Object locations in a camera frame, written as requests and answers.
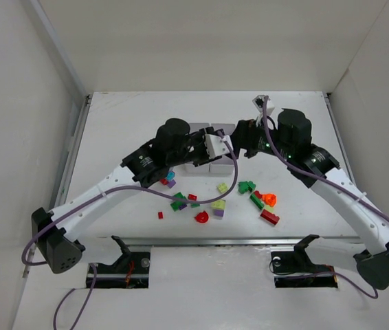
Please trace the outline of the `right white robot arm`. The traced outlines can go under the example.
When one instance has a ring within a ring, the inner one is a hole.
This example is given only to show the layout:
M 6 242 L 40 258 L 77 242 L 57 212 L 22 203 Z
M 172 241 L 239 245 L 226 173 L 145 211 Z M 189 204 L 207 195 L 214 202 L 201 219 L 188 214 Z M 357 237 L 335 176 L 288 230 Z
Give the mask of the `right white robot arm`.
M 305 114 L 283 109 L 277 126 L 270 129 L 267 118 L 240 120 L 231 134 L 235 152 L 245 150 L 277 156 L 289 172 L 323 198 L 347 224 L 361 243 L 333 242 L 310 234 L 294 246 L 299 272 L 323 264 L 356 271 L 370 286 L 389 287 L 389 217 L 360 192 L 340 163 L 324 148 L 312 143 L 312 124 Z

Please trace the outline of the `lime and purple lego stack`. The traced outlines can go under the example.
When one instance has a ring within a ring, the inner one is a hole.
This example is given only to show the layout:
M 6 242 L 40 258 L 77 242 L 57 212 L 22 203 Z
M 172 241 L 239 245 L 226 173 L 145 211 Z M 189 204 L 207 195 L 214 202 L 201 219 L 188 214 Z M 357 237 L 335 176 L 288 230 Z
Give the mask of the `lime and purple lego stack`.
M 211 209 L 215 217 L 223 218 L 225 214 L 226 200 L 218 199 L 211 203 Z

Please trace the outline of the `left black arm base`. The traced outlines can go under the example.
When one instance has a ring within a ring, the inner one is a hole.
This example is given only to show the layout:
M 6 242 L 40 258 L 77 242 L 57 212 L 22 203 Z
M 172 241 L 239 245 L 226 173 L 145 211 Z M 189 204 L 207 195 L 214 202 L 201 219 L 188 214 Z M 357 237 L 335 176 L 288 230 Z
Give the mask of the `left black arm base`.
M 147 289 L 151 251 L 130 248 L 118 236 L 89 239 L 81 262 L 89 266 L 86 286 L 97 289 Z

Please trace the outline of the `green lego brick stack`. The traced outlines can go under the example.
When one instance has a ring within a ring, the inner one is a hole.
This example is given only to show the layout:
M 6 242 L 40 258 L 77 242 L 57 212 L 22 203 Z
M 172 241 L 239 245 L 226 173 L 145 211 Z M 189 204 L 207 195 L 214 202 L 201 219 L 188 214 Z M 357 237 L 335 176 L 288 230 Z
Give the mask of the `green lego brick stack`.
M 174 212 L 183 210 L 188 206 L 188 204 L 185 202 L 186 196 L 183 195 L 181 192 L 178 192 L 177 194 L 173 195 L 173 197 L 175 197 L 175 200 L 172 201 L 170 207 Z

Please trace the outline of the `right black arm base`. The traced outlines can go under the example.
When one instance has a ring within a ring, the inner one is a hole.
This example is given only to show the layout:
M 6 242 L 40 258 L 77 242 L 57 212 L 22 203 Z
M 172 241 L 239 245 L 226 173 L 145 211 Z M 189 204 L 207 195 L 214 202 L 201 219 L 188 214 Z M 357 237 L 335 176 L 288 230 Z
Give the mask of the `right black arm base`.
M 338 288 L 334 268 L 313 263 L 305 252 L 310 243 L 319 238 L 310 234 L 295 244 L 292 250 L 271 252 L 269 270 L 274 274 L 275 288 Z

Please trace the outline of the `lime green lego brick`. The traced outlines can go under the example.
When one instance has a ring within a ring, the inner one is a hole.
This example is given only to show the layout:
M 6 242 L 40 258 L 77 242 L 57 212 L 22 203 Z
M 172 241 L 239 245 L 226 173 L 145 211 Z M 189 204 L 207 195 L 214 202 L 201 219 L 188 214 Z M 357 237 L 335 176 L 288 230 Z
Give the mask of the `lime green lego brick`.
M 229 190 L 229 187 L 226 183 L 220 183 L 216 186 L 216 189 L 219 191 L 220 194 L 224 194 Z

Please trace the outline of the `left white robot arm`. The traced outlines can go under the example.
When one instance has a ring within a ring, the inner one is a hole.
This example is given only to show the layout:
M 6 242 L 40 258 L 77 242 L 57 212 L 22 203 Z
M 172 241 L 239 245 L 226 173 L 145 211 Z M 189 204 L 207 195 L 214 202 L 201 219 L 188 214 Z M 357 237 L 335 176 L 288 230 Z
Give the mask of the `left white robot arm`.
M 150 192 L 172 167 L 208 164 L 232 151 L 230 137 L 223 130 L 209 126 L 192 132 L 187 122 L 171 118 L 158 128 L 153 139 L 127 155 L 88 191 L 50 211 L 35 210 L 31 216 L 32 245 L 42 254 L 42 263 L 55 274 L 81 261 L 119 265 L 124 255 L 119 237 L 101 239 L 90 246 L 80 242 L 81 234 L 118 204 L 140 192 Z

